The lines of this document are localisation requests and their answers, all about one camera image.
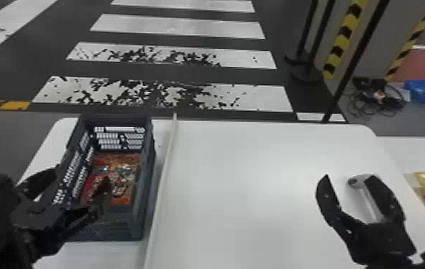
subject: blue container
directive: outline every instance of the blue container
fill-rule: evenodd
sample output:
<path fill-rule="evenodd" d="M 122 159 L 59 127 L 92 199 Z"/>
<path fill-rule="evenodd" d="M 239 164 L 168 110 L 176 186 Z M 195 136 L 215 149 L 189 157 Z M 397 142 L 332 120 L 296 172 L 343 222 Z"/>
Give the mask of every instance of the blue container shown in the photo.
<path fill-rule="evenodd" d="M 425 80 L 406 80 L 404 88 L 409 90 L 411 98 L 417 102 L 425 103 Z"/>

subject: item in basket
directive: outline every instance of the item in basket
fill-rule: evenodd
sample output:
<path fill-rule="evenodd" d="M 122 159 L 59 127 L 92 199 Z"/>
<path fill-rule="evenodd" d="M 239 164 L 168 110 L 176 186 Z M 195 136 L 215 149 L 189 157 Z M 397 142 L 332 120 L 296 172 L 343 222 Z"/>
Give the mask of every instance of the item in basket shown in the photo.
<path fill-rule="evenodd" d="M 140 158 L 140 154 L 97 153 L 82 190 L 81 203 L 89 202 L 100 182 L 108 177 L 112 186 L 111 205 L 130 205 L 136 193 Z"/>

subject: worn paint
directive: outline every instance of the worn paint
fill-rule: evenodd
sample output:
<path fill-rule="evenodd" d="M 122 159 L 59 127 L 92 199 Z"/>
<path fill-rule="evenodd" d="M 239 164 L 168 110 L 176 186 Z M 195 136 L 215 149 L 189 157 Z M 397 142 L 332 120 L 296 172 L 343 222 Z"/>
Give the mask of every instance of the worn paint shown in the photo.
<path fill-rule="evenodd" d="M 24 110 L 27 109 L 30 102 L 26 101 L 8 101 L 0 100 L 0 109 L 4 110 Z"/>
<path fill-rule="evenodd" d="M 33 102 L 292 112 L 281 86 L 51 77 Z"/>
<path fill-rule="evenodd" d="M 276 69 L 273 55 L 268 51 L 94 42 L 78 43 L 67 59 L 92 62 Z"/>

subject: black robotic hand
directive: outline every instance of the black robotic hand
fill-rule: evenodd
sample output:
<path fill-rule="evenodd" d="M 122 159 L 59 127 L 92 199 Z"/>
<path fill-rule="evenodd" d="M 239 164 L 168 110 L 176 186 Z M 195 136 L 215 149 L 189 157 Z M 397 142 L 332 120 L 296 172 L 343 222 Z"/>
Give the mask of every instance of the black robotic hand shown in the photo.
<path fill-rule="evenodd" d="M 41 202 L 38 196 L 55 180 L 55 168 L 39 172 L 17 187 L 0 175 L 0 268 L 32 269 L 38 259 L 56 254 L 70 236 L 96 221 L 109 204 L 107 178 L 88 205 Z"/>

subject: yellow and black striped pole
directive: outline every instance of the yellow and black striped pole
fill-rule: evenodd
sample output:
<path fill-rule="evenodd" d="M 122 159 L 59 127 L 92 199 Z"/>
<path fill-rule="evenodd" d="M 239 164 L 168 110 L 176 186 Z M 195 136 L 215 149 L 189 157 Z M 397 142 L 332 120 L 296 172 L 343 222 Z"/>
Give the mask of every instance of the yellow and black striped pole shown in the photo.
<path fill-rule="evenodd" d="M 399 55 L 394 60 L 394 63 L 391 65 L 391 67 L 388 70 L 388 73 L 384 77 L 384 79 L 389 82 L 393 79 L 393 76 L 398 71 L 399 67 L 403 64 L 404 59 L 406 56 L 408 56 L 409 52 L 413 48 L 413 46 L 418 41 L 418 38 L 423 34 L 423 31 L 425 30 L 425 15 L 421 22 L 414 27 L 413 34 L 407 41 L 407 43 L 401 48 L 401 51 L 399 52 Z"/>
<path fill-rule="evenodd" d="M 367 5 L 368 0 L 353 0 L 349 6 L 348 12 L 344 17 L 343 24 L 339 29 L 338 36 L 334 41 L 331 53 L 329 54 L 328 60 L 323 68 L 323 77 L 325 79 L 332 79 L 334 77 L 334 73 L 341 63 L 341 58 L 349 47 L 351 37 L 353 36 L 356 28 L 358 28 L 359 18 Z"/>

